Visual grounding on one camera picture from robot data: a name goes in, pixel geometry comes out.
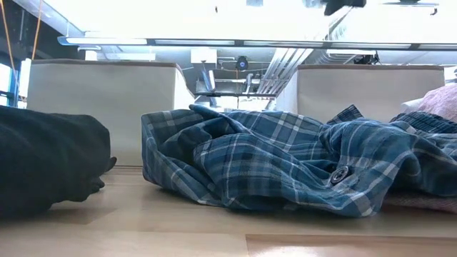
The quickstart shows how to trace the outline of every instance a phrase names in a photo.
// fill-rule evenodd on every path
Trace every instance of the orange string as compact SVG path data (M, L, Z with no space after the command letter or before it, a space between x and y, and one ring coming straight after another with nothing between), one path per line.
M43 6L43 0L40 0L40 5L38 8L38 24L36 25L36 32L35 32L35 41L34 41L34 48L32 50L32 55L31 59L35 59L35 52L36 52L36 46L38 44L38 35L40 31L40 24L41 24L41 8ZM0 0L0 7L1 7L1 16L3 17L3 24L5 27L5 33L6 33L6 44L8 46L8 54L9 54L9 60L11 62L11 68L12 72L14 75L14 83L16 84L16 88L19 87L19 78L16 73L16 68L14 67L14 60L13 60L13 51L11 50L11 41L9 39L9 30L8 30L8 24L6 23L6 14L5 14L5 6L3 3L3 0ZM26 101L26 98L23 96L18 96L23 102Z

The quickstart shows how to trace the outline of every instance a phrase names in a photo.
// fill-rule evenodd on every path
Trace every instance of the clothing pile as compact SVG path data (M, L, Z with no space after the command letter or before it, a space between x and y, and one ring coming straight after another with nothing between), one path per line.
M350 106L323 124L192 105L141 122L144 178L201 204L364 217L386 202L457 213L457 124L434 114L385 124Z
M104 187L110 154L108 129L91 116L0 106L0 218L86 200Z

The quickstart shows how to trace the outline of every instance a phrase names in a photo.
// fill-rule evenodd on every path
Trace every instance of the fluorescent light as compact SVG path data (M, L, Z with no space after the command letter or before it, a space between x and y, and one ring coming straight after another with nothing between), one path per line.
M357 49L327 49L327 54L375 55L376 51Z
M67 44L72 45L147 45L148 41L145 39L104 39L104 38L65 38Z
M234 40L186 40L186 39L157 39L156 45L181 45L181 46L234 46Z
M457 44L421 44L418 49L428 50L457 50Z
M245 46L263 46L263 47L303 47L303 48L320 48L323 46L322 41L244 41Z
M101 47L100 46L80 46L78 47L78 51L100 51Z
M332 42L331 48L335 49L408 49L411 44L397 43L356 43L356 42Z

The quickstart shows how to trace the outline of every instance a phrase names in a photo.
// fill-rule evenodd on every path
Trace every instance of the black fabric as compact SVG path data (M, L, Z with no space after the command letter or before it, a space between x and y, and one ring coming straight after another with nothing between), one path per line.
M86 115L0 106L0 218L85 201L111 169L109 131Z

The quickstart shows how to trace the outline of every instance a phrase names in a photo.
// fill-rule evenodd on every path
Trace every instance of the wooden floor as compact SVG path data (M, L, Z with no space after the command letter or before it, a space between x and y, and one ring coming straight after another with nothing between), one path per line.
M372 218L200 206L115 170L84 203L0 224L0 256L457 256L457 216L390 209Z

